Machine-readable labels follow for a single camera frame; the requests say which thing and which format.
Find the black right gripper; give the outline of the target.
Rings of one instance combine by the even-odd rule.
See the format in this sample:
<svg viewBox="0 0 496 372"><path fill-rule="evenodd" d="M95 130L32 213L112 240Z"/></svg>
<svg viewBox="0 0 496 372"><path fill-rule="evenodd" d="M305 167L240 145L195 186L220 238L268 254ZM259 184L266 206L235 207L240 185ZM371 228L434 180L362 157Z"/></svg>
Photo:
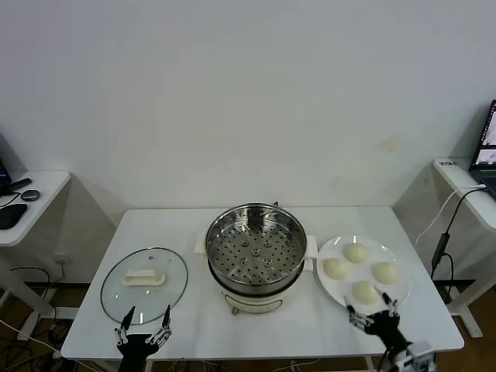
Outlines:
<svg viewBox="0 0 496 372"><path fill-rule="evenodd" d="M344 296L349 322L358 329L366 329L366 334L377 336L389 351L403 351L411 343L398 329L400 315L398 301L392 299L386 292L381 295L387 309L372 315L359 313L350 300Z"/></svg>

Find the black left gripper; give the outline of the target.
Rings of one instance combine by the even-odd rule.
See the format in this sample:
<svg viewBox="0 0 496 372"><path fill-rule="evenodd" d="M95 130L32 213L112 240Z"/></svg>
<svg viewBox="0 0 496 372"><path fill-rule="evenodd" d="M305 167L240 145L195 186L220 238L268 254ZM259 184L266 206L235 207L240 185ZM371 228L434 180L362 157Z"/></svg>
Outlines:
<svg viewBox="0 0 496 372"><path fill-rule="evenodd" d="M114 328L117 338L117 350L122 355L118 372L142 372L146 366L147 357L159 350L158 345L164 345L172 334L171 306L168 305L161 326L152 336L150 334L132 334L127 337L136 307L133 306L123 317L120 326Z"/></svg>

